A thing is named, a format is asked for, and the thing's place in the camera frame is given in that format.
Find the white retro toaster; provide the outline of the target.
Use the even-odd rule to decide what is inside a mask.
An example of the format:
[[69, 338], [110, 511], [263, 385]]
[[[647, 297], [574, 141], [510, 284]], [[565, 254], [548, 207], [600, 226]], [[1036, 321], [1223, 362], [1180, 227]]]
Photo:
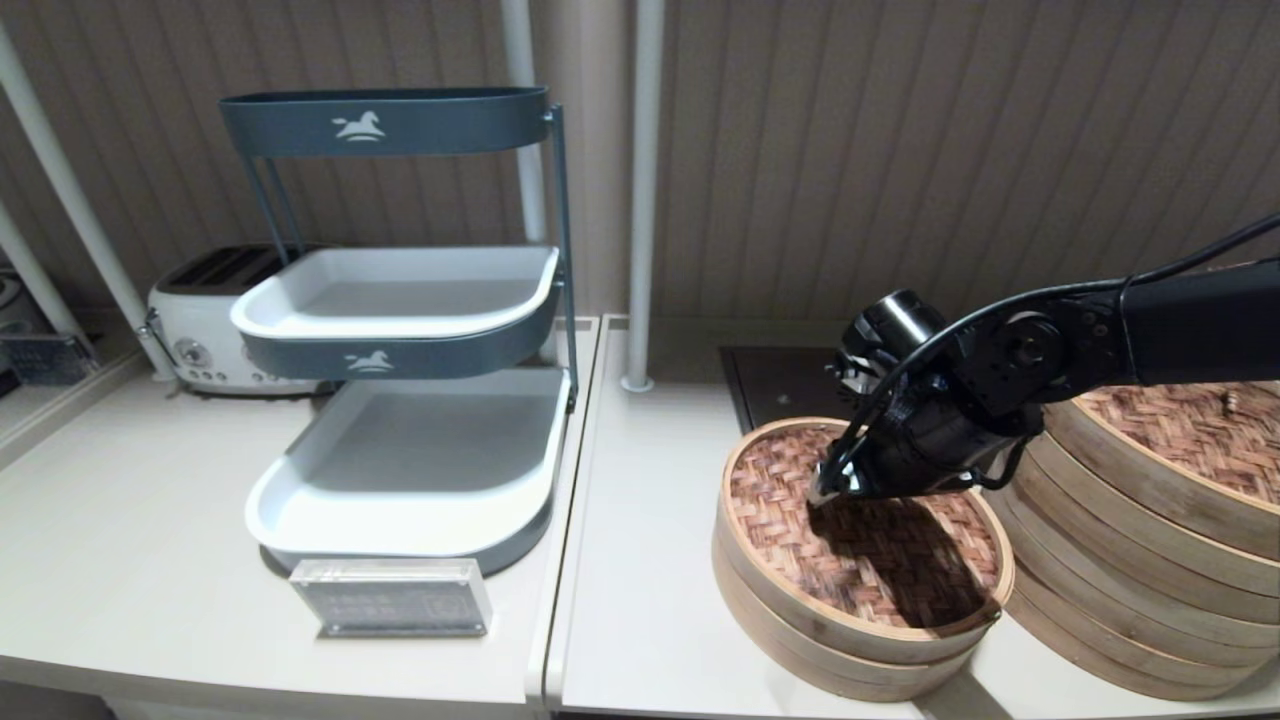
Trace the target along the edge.
[[210, 250], [168, 272], [148, 292], [148, 329], [177, 377], [201, 395], [300, 397], [321, 391], [255, 364], [230, 319], [236, 301], [284, 266], [274, 243]]

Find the small grey sign block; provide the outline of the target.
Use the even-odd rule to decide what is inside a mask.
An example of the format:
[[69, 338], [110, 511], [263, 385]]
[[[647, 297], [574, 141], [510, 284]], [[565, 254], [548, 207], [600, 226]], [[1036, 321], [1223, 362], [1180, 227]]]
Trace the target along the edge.
[[76, 334], [0, 334], [0, 357], [23, 386], [76, 386], [100, 369]]

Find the small woven bamboo steamer lid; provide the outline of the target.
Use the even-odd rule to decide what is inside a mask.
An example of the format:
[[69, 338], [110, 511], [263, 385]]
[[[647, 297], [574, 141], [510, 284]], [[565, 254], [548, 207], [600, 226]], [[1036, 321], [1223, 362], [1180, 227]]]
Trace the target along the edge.
[[1004, 615], [1016, 564], [975, 491], [911, 498], [808, 500], [847, 423], [772, 421], [724, 464], [716, 537], [776, 616], [815, 642], [878, 664], [968, 652]]

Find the black induction cooktop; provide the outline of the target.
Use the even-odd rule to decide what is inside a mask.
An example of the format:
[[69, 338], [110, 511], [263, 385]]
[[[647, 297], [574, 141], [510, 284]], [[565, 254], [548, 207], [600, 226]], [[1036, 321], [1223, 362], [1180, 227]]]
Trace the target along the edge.
[[855, 411], [858, 397], [828, 369], [832, 350], [724, 346], [719, 359], [744, 434], [795, 416], [847, 420]]

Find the large bamboo steamer basket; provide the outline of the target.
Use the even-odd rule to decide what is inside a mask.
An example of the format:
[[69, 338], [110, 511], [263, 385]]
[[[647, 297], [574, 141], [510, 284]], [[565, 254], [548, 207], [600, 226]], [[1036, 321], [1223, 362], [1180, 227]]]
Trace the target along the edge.
[[1078, 544], [1137, 582], [1190, 606], [1280, 626], [1280, 561], [1189, 530], [1124, 495], [1043, 433], [1010, 486]]
[[1012, 546], [1009, 612], [1075, 666], [1161, 700], [1224, 697], [1280, 659], [1280, 628], [1198, 609], [1075, 544], [1012, 489], [984, 501]]

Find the white-lined blue rack tray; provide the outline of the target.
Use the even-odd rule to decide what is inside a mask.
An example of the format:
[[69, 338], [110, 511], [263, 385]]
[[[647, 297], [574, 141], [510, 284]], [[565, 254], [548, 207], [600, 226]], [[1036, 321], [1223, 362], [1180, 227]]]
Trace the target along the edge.
[[287, 569], [472, 559], [502, 571], [550, 525], [570, 391], [558, 366], [351, 382], [260, 477], [244, 523]]
[[252, 363], [301, 380], [462, 379], [516, 366], [575, 297], [538, 245], [329, 249], [230, 309]]

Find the dark blue horse-logo rack tier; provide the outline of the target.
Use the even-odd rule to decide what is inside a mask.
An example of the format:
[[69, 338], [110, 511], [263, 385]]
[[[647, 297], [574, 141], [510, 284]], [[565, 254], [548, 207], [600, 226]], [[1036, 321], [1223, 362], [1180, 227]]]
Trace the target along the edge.
[[251, 158], [456, 156], [540, 143], [547, 87], [343, 88], [219, 102]]

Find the clear acrylic warning sign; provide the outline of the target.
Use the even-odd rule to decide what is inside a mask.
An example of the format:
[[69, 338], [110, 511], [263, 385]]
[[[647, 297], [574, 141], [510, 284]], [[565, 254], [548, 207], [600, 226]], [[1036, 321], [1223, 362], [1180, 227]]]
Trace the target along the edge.
[[288, 582], [325, 638], [483, 637], [492, 626], [472, 559], [308, 559]]

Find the white metal shelf pole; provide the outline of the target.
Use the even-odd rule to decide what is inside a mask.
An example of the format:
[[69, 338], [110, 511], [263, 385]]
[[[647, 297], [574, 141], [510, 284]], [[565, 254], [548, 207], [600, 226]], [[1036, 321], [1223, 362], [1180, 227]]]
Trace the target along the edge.
[[652, 296], [657, 238], [660, 95], [666, 0], [636, 0], [628, 338], [623, 389], [645, 393], [649, 377]]
[[73, 334], [77, 340], [87, 345], [90, 342], [88, 336], [58, 292], [50, 275], [40, 265], [1, 199], [0, 251], [3, 251], [22, 278], [50, 327], [59, 334]]
[[[500, 18], [509, 83], [531, 87], [535, 81], [535, 61], [529, 0], [500, 0]], [[545, 243], [547, 192], [541, 150], [538, 145], [517, 150], [517, 172], [525, 238], [530, 243]]]
[[128, 320], [141, 348], [151, 361], [154, 379], [156, 382], [177, 380], [178, 375], [173, 360], [169, 359], [157, 332], [151, 328], [150, 307], [145, 305], [116, 255], [104, 224], [76, 176], [1, 17], [0, 88], [6, 95], [45, 176], [76, 228], [81, 243], [116, 306]]

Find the small bamboo steamer basket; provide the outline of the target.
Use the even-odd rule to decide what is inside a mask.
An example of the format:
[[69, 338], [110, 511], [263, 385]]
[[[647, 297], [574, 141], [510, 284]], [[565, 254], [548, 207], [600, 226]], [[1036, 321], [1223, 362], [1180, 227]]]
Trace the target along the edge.
[[710, 542], [716, 584], [749, 638], [804, 682], [850, 700], [876, 703], [915, 700], [955, 676], [989, 632], [988, 623], [955, 637], [845, 618], [818, 609], [783, 587], [762, 580], [717, 520]]

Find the three-tier blue tray rack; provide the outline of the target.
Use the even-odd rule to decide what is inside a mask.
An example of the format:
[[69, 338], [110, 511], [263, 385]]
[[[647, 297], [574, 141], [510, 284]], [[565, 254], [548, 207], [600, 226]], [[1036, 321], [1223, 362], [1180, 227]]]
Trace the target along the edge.
[[[548, 136], [540, 143], [543, 143], [545, 141], [550, 141], [552, 142], [553, 151], [554, 151], [554, 155], [556, 155], [556, 161], [557, 161], [556, 179], [557, 179], [557, 195], [558, 195], [558, 201], [559, 201], [559, 209], [558, 209], [559, 222], [561, 222], [559, 238], [558, 238], [557, 243], [553, 245], [553, 246], [548, 246], [548, 245], [544, 245], [544, 243], [521, 243], [521, 245], [538, 245], [538, 246], [547, 246], [547, 247], [556, 247], [556, 249], [558, 249], [559, 252], [561, 252], [561, 256], [563, 258], [563, 264], [564, 264], [563, 268], [564, 268], [564, 273], [566, 273], [567, 281], [571, 283], [572, 291], [573, 291], [573, 279], [572, 279], [572, 265], [573, 264], [572, 264], [572, 246], [571, 246], [571, 231], [570, 231], [570, 209], [568, 209], [568, 199], [567, 199], [567, 193], [568, 193], [568, 190], [567, 190], [567, 170], [566, 170], [566, 167], [564, 167], [564, 128], [563, 128], [563, 113], [562, 113], [561, 106], [549, 104], [549, 110], [545, 114], [544, 119], [547, 122], [547, 127], [549, 129], [549, 133], [548, 133]], [[251, 184], [252, 184], [255, 192], [257, 193], [259, 199], [261, 201], [266, 201], [268, 200], [268, 191], [265, 190], [261, 179], [259, 178], [257, 169], [259, 169], [259, 167], [273, 168], [275, 160], [279, 159], [279, 158], [276, 158], [276, 159], [271, 159], [271, 158], [251, 158], [251, 156], [246, 156], [246, 155], [241, 154], [238, 150], [237, 150], [237, 152], [239, 154], [239, 156], [242, 158], [242, 160], [243, 160], [243, 163], [246, 165], [246, 169], [247, 169], [247, 172], [250, 174]], [[343, 158], [376, 158], [376, 156], [343, 156]], [[422, 247], [338, 247], [338, 249], [422, 249]], [[287, 268], [288, 265], [291, 265], [292, 263], [300, 260], [301, 258], [305, 258], [306, 255], [308, 255], [311, 252], [320, 251], [320, 250], [328, 250], [328, 249], [319, 249], [319, 250], [314, 250], [314, 251], [310, 251], [310, 252], [302, 252], [301, 255], [298, 255], [296, 258], [292, 258], [285, 251], [284, 247], [279, 247], [278, 252], [279, 252], [280, 259], [283, 260], [283, 264], [284, 264], [284, 266], [282, 268], [282, 270], [284, 268]], [[576, 315], [576, 309], [573, 310], [572, 316], [564, 316], [564, 319], [567, 322], [572, 322], [575, 319], [575, 315]]]

